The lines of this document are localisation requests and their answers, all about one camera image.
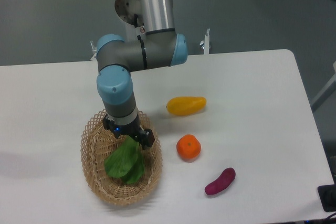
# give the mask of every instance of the blue joint cap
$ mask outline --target blue joint cap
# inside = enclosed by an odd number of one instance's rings
[[[97,76],[97,89],[103,102],[123,104],[133,93],[133,82],[127,69],[111,65],[103,68]]]
[[[183,64],[188,58],[188,48],[183,34],[178,34],[176,37],[176,46],[170,66]]]
[[[102,48],[108,42],[115,41],[115,40],[120,40],[122,42],[125,42],[125,40],[120,35],[116,35],[116,34],[106,34],[103,37],[101,37],[97,42],[97,55],[98,55],[100,48]]]

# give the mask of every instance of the gray floor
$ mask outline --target gray floor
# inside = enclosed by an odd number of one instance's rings
[[[89,60],[89,41],[125,36],[114,0],[0,0],[0,65]],[[211,28],[213,53],[290,49],[311,100],[336,61],[335,0],[174,0],[176,30],[190,54]],[[316,113],[336,154],[336,94]]]

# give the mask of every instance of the orange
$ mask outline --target orange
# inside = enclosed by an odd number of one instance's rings
[[[177,153],[183,159],[192,159],[201,152],[201,144],[194,135],[185,135],[176,145]]]

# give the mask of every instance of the cable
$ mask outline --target cable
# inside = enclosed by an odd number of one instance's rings
[[[334,212],[332,215],[329,215],[328,217],[326,217],[323,220],[323,224],[333,224],[336,223],[336,218],[331,219],[332,217],[334,217],[336,215],[336,212]]]

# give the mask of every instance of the silver arm tube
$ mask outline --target silver arm tube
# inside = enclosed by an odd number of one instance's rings
[[[141,0],[141,7],[147,33],[175,28],[172,0]]]

